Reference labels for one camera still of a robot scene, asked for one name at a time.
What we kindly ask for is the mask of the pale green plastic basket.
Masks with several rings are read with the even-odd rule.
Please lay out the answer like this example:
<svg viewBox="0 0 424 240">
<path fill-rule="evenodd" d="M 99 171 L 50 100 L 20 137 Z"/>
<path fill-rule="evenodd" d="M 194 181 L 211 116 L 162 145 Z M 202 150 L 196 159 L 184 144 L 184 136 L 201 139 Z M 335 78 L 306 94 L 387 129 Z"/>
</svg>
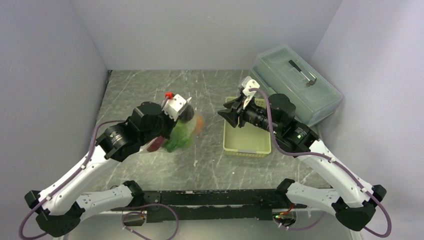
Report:
<svg viewBox="0 0 424 240">
<path fill-rule="evenodd" d="M 225 121 L 222 147 L 226 155 L 263 158 L 272 152 L 271 135 L 250 123 L 240 128 Z"/>
</svg>

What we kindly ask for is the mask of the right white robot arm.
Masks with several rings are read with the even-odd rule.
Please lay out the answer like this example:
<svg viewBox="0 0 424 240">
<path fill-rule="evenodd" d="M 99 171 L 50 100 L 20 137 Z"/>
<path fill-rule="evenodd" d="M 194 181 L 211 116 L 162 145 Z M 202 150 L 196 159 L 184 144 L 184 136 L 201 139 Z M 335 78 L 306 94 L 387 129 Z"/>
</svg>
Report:
<svg viewBox="0 0 424 240">
<path fill-rule="evenodd" d="M 386 189 L 352 173 L 311 128 L 295 119 L 295 113 L 295 105 L 281 93 L 269 96 L 263 107 L 241 93 L 218 111 L 234 128 L 248 123 L 269 132 L 279 152 L 307 164 L 332 187 L 331 190 L 318 189 L 286 178 L 275 190 L 275 200 L 280 207 L 310 206 L 335 216 L 352 231 L 365 230 L 376 209 L 381 207 Z"/>
</svg>

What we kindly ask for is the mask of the green cabbage toy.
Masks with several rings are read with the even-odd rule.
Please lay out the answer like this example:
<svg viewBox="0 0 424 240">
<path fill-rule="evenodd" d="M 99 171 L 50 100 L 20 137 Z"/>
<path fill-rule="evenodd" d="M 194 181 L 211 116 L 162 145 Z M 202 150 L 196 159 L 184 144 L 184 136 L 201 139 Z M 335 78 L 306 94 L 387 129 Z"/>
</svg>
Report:
<svg viewBox="0 0 424 240">
<path fill-rule="evenodd" d="M 171 133 L 170 139 L 166 139 L 161 148 L 168 153 L 173 153 L 191 147 L 196 138 L 194 133 L 195 126 L 196 123 L 194 120 L 186 123 L 178 121 Z"/>
</svg>

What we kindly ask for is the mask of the dark purple mangosteen toy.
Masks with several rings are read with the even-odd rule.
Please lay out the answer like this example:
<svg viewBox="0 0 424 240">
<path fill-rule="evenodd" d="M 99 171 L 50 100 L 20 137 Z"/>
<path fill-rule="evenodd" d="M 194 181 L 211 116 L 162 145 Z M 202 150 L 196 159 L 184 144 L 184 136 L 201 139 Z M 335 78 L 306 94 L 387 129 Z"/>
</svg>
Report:
<svg viewBox="0 0 424 240">
<path fill-rule="evenodd" d="M 181 113 L 181 115 L 179 116 L 179 120 L 182 123 L 188 123 L 189 121 L 191 121 L 193 119 L 193 117 L 195 116 L 195 110 L 194 108 L 189 104 L 184 111 Z"/>
</svg>

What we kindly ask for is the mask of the clear dotted zip bag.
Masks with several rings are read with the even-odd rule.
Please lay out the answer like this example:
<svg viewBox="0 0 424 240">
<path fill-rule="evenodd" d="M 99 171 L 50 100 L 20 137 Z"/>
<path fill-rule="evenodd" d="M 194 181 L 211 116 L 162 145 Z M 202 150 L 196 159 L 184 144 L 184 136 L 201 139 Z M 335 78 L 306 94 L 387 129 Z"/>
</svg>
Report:
<svg viewBox="0 0 424 240">
<path fill-rule="evenodd" d="M 189 104 L 180 115 L 169 138 L 159 136 L 149 142 L 147 147 L 143 147 L 140 152 L 181 152 L 194 144 L 195 138 L 202 131 L 204 125 L 205 121 L 202 115 Z"/>
</svg>

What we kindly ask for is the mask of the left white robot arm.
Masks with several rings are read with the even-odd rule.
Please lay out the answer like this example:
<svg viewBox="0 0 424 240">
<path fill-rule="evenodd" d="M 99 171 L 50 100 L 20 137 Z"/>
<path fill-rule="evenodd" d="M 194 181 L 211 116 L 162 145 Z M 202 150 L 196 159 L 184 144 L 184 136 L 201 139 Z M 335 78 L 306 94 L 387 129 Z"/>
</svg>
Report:
<svg viewBox="0 0 424 240">
<path fill-rule="evenodd" d="M 133 180 L 105 191 L 86 192 L 86 187 L 128 156 L 152 153 L 155 142 L 170 138 L 188 105 L 177 97 L 162 105 L 145 101 L 127 119 L 106 121 L 105 131 L 93 133 L 88 152 L 75 166 L 44 190 L 31 190 L 25 195 L 42 234 L 61 237 L 101 212 L 142 207 L 145 194 Z"/>
</svg>

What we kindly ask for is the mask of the purple eggplant toy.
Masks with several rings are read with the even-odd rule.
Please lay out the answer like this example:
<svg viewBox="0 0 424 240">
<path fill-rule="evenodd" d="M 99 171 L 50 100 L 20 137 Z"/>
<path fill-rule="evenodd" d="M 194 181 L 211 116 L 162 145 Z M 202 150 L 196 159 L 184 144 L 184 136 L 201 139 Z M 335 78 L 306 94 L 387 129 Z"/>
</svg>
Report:
<svg viewBox="0 0 424 240">
<path fill-rule="evenodd" d="M 147 152 L 151 153 L 151 152 L 157 151 L 158 149 L 162 147 L 165 141 L 166 141 L 165 137 L 158 136 L 157 138 L 152 140 L 151 143 L 148 145 L 148 147 L 146 148 Z"/>
</svg>

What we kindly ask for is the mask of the orange peach toy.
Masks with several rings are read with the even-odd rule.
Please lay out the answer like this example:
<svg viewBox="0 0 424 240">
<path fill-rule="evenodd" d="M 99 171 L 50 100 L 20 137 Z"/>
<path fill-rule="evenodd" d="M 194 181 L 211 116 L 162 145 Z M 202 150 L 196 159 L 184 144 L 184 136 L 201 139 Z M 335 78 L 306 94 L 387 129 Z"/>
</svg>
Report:
<svg viewBox="0 0 424 240">
<path fill-rule="evenodd" d="M 196 124 L 195 124 L 195 128 L 194 128 L 194 133 L 198 134 L 204 127 L 204 120 L 202 117 L 197 116 L 196 117 Z"/>
</svg>

